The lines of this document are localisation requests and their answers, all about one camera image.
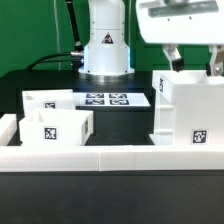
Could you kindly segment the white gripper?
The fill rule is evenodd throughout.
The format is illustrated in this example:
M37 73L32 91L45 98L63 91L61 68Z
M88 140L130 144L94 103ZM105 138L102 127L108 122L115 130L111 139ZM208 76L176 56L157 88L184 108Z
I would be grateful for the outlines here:
M184 69L176 44L196 44L210 45L206 74L224 73L224 0L137 0L136 13L144 41L165 44L171 70Z

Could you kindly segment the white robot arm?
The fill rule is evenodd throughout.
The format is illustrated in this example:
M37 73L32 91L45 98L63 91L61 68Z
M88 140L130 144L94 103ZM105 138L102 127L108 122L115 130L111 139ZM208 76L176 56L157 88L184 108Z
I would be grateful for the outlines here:
M130 49L124 42L124 2L88 0L90 40L84 47L82 73L119 76L131 73ZM224 69L224 0L136 0L137 22L143 40L160 44L170 69L184 69L180 45L203 45L211 59L209 76Z

